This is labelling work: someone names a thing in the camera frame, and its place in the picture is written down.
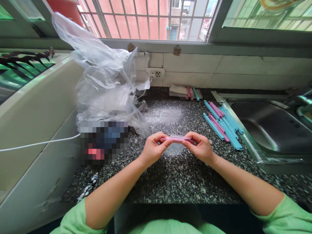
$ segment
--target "electrical outlet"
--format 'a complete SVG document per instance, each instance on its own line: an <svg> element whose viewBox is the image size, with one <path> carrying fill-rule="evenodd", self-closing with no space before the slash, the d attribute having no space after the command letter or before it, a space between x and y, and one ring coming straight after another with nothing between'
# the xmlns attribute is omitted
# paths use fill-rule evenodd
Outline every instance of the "electrical outlet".
<svg viewBox="0 0 312 234"><path fill-rule="evenodd" d="M164 68L146 68L146 72L150 78L157 80L163 80L165 78L165 69Z"/></svg>

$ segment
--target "stainless steel sink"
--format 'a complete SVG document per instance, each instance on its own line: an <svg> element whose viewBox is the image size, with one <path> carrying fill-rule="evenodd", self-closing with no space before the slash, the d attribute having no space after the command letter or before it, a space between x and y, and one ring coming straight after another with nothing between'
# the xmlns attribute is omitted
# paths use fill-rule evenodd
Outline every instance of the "stainless steel sink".
<svg viewBox="0 0 312 234"><path fill-rule="evenodd" d="M312 126L282 103L285 97L213 95L244 129L241 138L263 171L312 172Z"/></svg>
<svg viewBox="0 0 312 234"><path fill-rule="evenodd" d="M233 101L227 100L263 150L298 157L312 155L312 132L295 113L268 102Z"/></svg>

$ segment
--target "tile wall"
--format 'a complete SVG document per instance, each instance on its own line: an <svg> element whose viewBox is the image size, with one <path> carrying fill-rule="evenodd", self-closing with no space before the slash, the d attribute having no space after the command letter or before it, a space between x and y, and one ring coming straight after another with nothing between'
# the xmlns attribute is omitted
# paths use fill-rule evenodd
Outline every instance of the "tile wall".
<svg viewBox="0 0 312 234"><path fill-rule="evenodd" d="M140 82L146 58L137 58L136 64ZM311 58L151 53L150 67L165 68L164 80L153 80L151 86L283 90L312 80Z"/></svg>

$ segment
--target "faucet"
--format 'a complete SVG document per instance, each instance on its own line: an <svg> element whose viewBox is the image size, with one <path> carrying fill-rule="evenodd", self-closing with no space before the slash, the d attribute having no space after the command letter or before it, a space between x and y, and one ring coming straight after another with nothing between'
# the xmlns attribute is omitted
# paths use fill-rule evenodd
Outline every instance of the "faucet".
<svg viewBox="0 0 312 234"><path fill-rule="evenodd" d="M308 83L305 92L302 95L294 95L287 98L284 104L288 106L309 106L312 107L312 81Z"/></svg>

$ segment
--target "person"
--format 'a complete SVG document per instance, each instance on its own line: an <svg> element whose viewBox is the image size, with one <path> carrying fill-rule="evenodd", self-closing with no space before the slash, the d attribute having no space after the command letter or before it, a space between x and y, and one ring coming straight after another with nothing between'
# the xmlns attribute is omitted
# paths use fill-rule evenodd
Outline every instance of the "person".
<svg viewBox="0 0 312 234"><path fill-rule="evenodd" d="M160 139L167 137L163 132L157 132L147 138L142 154L127 165L123 170L106 181L88 197L83 199L63 217L56 233L106 233L109 221L113 218L142 173L160 159L163 152L172 143ZM252 213L264 222L263 231L270 234L300 234L312 233L312 214L303 210L284 193L266 183L260 178L233 165L216 155L209 140L198 133L189 132L197 145L187 141L182 144L199 160L219 173L249 205ZM145 222L127 233L213 233L222 234L216 226L202 222L191 225L175 219L158 219Z"/></svg>

